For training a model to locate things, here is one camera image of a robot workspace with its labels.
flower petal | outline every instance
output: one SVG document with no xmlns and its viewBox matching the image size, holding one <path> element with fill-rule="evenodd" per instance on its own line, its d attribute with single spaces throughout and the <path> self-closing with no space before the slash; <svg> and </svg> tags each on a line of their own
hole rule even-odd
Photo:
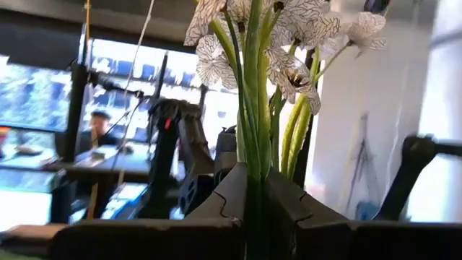
<svg viewBox="0 0 462 260">
<path fill-rule="evenodd" d="M 370 39 L 366 39 L 359 44 L 357 47 L 359 48 L 359 53 L 357 54 L 356 58 L 359 58 L 364 54 L 366 51 L 380 51 L 385 48 L 386 40 L 385 38 L 381 38 L 378 36 L 372 37 Z"/>
<path fill-rule="evenodd" d="M 303 87 L 297 90 L 300 94 L 308 97 L 311 113 L 316 116 L 321 109 L 321 99 L 319 98 L 318 91 L 314 87 Z"/>
<path fill-rule="evenodd" d="M 212 86 L 230 65 L 215 35 L 206 35 L 200 39 L 196 49 L 199 62 L 196 71 L 202 83 Z"/>
<path fill-rule="evenodd" d="M 324 44 L 319 47 L 321 60 L 328 61 L 332 59 L 332 57 L 347 44 L 345 40 L 345 35 L 327 39 Z"/>
<path fill-rule="evenodd" d="M 289 70 L 294 72 L 295 70 L 298 70 L 298 74 L 305 77 L 310 76 L 310 71 L 306 65 L 292 54 L 284 51 L 282 48 L 268 48 L 266 50 L 266 55 L 269 58 L 270 66 L 275 66 L 281 71 Z"/>
<path fill-rule="evenodd" d="M 217 16 L 227 0 L 199 0 L 193 19 L 186 31 L 185 46 L 194 46 L 207 34 L 209 23 Z"/>
<path fill-rule="evenodd" d="M 271 32 L 271 47 L 282 47 L 292 44 L 292 33 L 285 26 L 276 24 Z"/>
<path fill-rule="evenodd" d="M 279 87 L 282 93 L 282 97 L 285 98 L 289 103 L 295 103 L 295 88 L 290 84 L 287 76 L 284 75 L 278 68 L 269 66 L 266 70 L 266 75 L 269 81 Z"/>
<path fill-rule="evenodd" d="M 217 62 L 223 65 L 219 68 L 219 77 L 222 79 L 223 87 L 229 90 L 237 88 L 236 77 L 231 66 L 227 63 L 226 56 L 221 55 L 217 58 Z"/>
<path fill-rule="evenodd" d="M 199 59 L 215 59 L 223 53 L 216 35 L 205 35 L 199 40 L 196 54 Z"/>
<path fill-rule="evenodd" d="M 309 46 L 319 46 L 340 31 L 340 19 L 337 17 L 318 17 L 305 25 L 305 42 Z"/>
<path fill-rule="evenodd" d="M 365 37 L 369 37 L 380 32 L 386 24 L 386 18 L 371 12 L 359 13 L 359 26 L 365 28 Z"/>
<path fill-rule="evenodd" d="M 348 30 L 348 37 L 354 43 L 364 41 L 376 35 L 385 26 L 385 17 L 370 12 L 361 12 L 357 16 L 357 21 L 353 22 Z"/>
<path fill-rule="evenodd" d="M 234 22 L 247 22 L 252 0 L 228 0 L 228 12 Z"/>
<path fill-rule="evenodd" d="M 283 12 L 294 22 L 308 22 L 321 16 L 324 7 L 320 0 L 291 0 L 285 5 Z"/>
<path fill-rule="evenodd" d="M 196 73 L 204 85 L 212 86 L 217 83 L 220 70 L 213 64 L 211 60 L 199 59 L 199 62 L 196 66 Z"/>
<path fill-rule="evenodd" d="M 385 38 L 375 37 L 370 41 L 368 48 L 371 51 L 380 51 L 380 50 L 383 50 L 386 45 L 387 45 L 387 41 Z"/>
</svg>

ceiling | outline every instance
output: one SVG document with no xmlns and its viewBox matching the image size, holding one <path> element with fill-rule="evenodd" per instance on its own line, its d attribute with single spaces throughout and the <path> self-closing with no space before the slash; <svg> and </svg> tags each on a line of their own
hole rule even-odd
<svg viewBox="0 0 462 260">
<path fill-rule="evenodd" d="M 17 19 L 16 22 L 35 19 L 35 22 L 28 22 L 32 24 L 44 22 L 44 19 L 40 21 L 38 19 L 46 17 L 47 26 L 50 27 L 58 26 L 53 25 L 56 20 L 69 26 L 78 25 L 85 18 L 83 9 L 85 2 L 85 0 L 0 0 L 0 9 L 3 9 L 0 22 L 12 22 L 12 18 L 21 15 L 22 18 Z M 143 28 L 149 5 L 150 0 L 92 0 L 91 25 L 95 29 L 91 32 L 93 35 L 96 34 L 95 37 L 100 36 L 98 34 L 112 35 L 109 37 L 104 35 L 104 38 L 117 38 L 116 34 L 124 37 L 130 35 L 130 40 L 125 41 L 135 41 L 134 36 L 137 35 L 137 39 Z M 175 49 L 181 48 L 195 5 L 194 0 L 155 0 L 152 18 L 145 35 L 147 41 L 158 41 L 170 44 Z M 70 30 L 79 32 L 79 25 L 73 26 Z"/>
<path fill-rule="evenodd" d="M 144 24 L 151 0 L 92 0 L 91 33 L 95 37 L 110 38 L 126 42 L 136 42 Z M 339 0 L 342 9 L 361 10 L 365 0 Z M 56 27 L 58 23 L 67 24 L 61 28 L 80 31 L 84 21 L 83 6 L 85 0 L 0 0 L 0 22 L 12 22 L 19 14 L 22 18 L 16 22 L 31 24 L 43 23 L 47 17 L 48 24 L 41 27 Z M 424 0 L 421 6 L 421 22 L 432 24 L 437 0 Z M 410 21 L 413 0 L 392 1 L 388 14 L 389 20 Z M 146 31 L 144 44 L 179 49 L 191 21 L 195 8 L 194 0 L 155 0 L 152 19 Z M 42 19 L 24 22 L 31 17 Z M 193 51 L 184 48 L 182 51 Z"/>
</svg>

window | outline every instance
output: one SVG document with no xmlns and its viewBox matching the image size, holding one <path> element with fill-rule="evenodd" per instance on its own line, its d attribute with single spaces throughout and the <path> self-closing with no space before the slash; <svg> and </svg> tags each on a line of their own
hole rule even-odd
<svg viewBox="0 0 462 260">
<path fill-rule="evenodd" d="M 196 74 L 197 55 L 171 51 L 168 54 L 162 96 L 184 99 L 199 104 L 201 80 Z M 204 102 L 204 133 L 213 151 L 217 145 L 218 134 L 223 127 L 236 124 L 237 94 L 223 88 L 221 82 L 209 86 Z"/>
<path fill-rule="evenodd" d="M 92 41 L 92 68 L 117 83 L 121 88 L 125 88 L 133 58 L 136 52 L 136 45 L 128 43 L 117 43 L 109 40 Z M 160 73 L 160 67 L 164 59 L 165 50 L 157 48 L 140 47 L 133 68 L 133 78 L 128 85 L 129 90 L 141 90 L 145 95 L 154 94 L 155 82 Z M 122 137 L 125 129 L 126 119 L 123 114 L 126 110 L 135 109 L 139 100 L 133 96 L 127 97 L 125 104 L 122 92 L 106 92 L 95 90 L 94 98 L 87 104 L 84 112 L 84 125 L 88 125 L 91 112 L 94 110 L 104 110 L 113 118 L 111 123 L 113 133 Z M 129 139 L 144 141 L 147 138 L 147 109 L 145 105 L 140 105 L 136 109 L 134 117 L 127 131 Z"/>
<path fill-rule="evenodd" d="M 70 73 L 15 64 L 0 68 L 0 121 L 64 130 Z"/>
</svg>

white flower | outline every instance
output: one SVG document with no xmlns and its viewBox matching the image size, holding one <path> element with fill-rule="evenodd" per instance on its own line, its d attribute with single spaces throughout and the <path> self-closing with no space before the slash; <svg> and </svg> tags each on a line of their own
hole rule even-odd
<svg viewBox="0 0 462 260">
<path fill-rule="evenodd" d="M 199 0 L 193 19 L 186 31 L 185 46 L 194 46 L 207 34 L 209 23 L 225 7 L 227 0 Z"/>
<path fill-rule="evenodd" d="M 319 46 L 320 59 L 324 61 L 332 59 L 347 43 L 348 38 L 345 35 L 327 39 Z"/>
<path fill-rule="evenodd" d="M 271 34 L 273 47 L 287 46 L 294 40 L 301 48 L 312 49 L 339 33 L 340 19 L 329 16 L 321 0 L 285 1 L 281 15 Z"/>
<path fill-rule="evenodd" d="M 386 19 L 382 15 L 370 12 L 361 12 L 353 22 L 346 34 L 354 45 L 359 48 L 358 56 L 366 50 L 381 50 L 385 48 L 386 41 L 379 36 L 385 27 Z"/>
<path fill-rule="evenodd" d="M 352 16 L 343 15 L 341 18 L 339 36 L 328 39 L 321 47 L 321 58 L 329 60 L 344 46 L 357 46 L 361 56 L 365 51 L 382 50 L 386 40 L 379 36 L 385 27 L 386 19 L 379 14 L 360 12 Z"/>
<path fill-rule="evenodd" d="M 282 96 L 290 103 L 295 102 L 295 93 L 308 97 L 313 115 L 321 108 L 319 94 L 311 85 L 310 71 L 306 65 L 282 48 L 270 48 L 266 51 L 269 66 L 268 79 L 281 88 Z"/>
<path fill-rule="evenodd" d="M 221 79 L 223 87 L 237 87 L 234 72 L 215 35 L 202 37 L 197 45 L 196 54 L 199 58 L 196 71 L 204 85 L 215 85 Z"/>
</svg>

black object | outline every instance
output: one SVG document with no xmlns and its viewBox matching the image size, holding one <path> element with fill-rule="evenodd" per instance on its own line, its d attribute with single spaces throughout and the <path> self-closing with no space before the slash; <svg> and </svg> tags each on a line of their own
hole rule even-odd
<svg viewBox="0 0 462 260">
<path fill-rule="evenodd" d="M 149 169 L 148 189 L 136 214 L 138 218 L 167 219 L 170 209 L 177 204 L 178 198 L 167 199 L 167 193 L 177 186 L 170 177 L 170 169 L 178 140 L 181 109 L 179 100 L 159 99 L 149 110 L 151 127 L 157 127 L 158 136 Z"/>
<path fill-rule="evenodd" d="M 348 221 L 279 173 L 269 173 L 274 259 L 459 259 L 462 225 L 419 224 L 397 220 L 420 171 L 438 153 L 462 156 L 462 146 L 436 144 L 409 136 L 403 161 L 376 221 Z"/>
<path fill-rule="evenodd" d="M 390 4 L 390 0 L 366 0 L 364 3 L 364 12 L 372 12 L 374 14 L 380 14 L 387 9 Z"/>
<path fill-rule="evenodd" d="M 398 220 L 422 170 L 438 154 L 462 158 L 462 145 L 441 144 L 432 137 L 408 136 L 401 149 L 401 166 L 375 220 Z"/>
<path fill-rule="evenodd" d="M 212 193 L 214 161 L 202 128 L 201 107 L 185 103 L 185 109 L 188 112 L 182 113 L 178 132 L 188 173 L 180 187 L 180 207 L 187 215 Z"/>
<path fill-rule="evenodd" d="M 266 179 L 266 193 L 271 213 L 271 259 L 292 259 L 294 254 L 298 254 L 297 251 L 303 247 L 298 245 L 303 241 L 298 240 L 297 237 L 301 222 L 311 220 L 317 223 L 329 223 L 347 220 L 341 214 L 316 201 L 297 184 L 275 170 L 271 170 Z"/>
<path fill-rule="evenodd" d="M 87 44 L 86 44 L 87 25 L 82 25 L 80 35 L 79 54 L 76 62 L 72 66 L 72 89 L 71 101 L 69 103 L 69 119 L 66 128 L 66 149 L 64 150 L 63 161 L 73 163 L 79 138 L 79 125 L 82 116 L 82 105 L 87 85 Z"/>
<path fill-rule="evenodd" d="M 154 103 L 158 101 L 160 97 L 160 91 L 162 90 L 162 86 L 164 85 L 164 75 L 165 69 L 167 68 L 167 61 L 168 61 L 168 52 L 165 52 L 164 59 L 162 60 L 162 66 L 160 67 L 160 74 L 159 79 L 157 80 L 156 88 L 154 90 L 154 94 L 150 100 L 151 106 L 149 108 L 149 118 L 147 123 L 147 142 L 150 144 L 152 141 L 152 137 L 154 136 L 154 128 L 156 126 L 156 117 L 153 116 L 155 112 Z"/>
<path fill-rule="evenodd" d="M 237 163 L 236 152 L 222 152 L 219 158 L 215 158 L 214 185 L 218 185 L 228 175 Z"/>
<path fill-rule="evenodd" d="M 238 164 L 184 220 L 84 221 L 55 235 L 49 257 L 51 260 L 244 259 L 242 221 L 246 190 L 245 165 Z"/>
</svg>

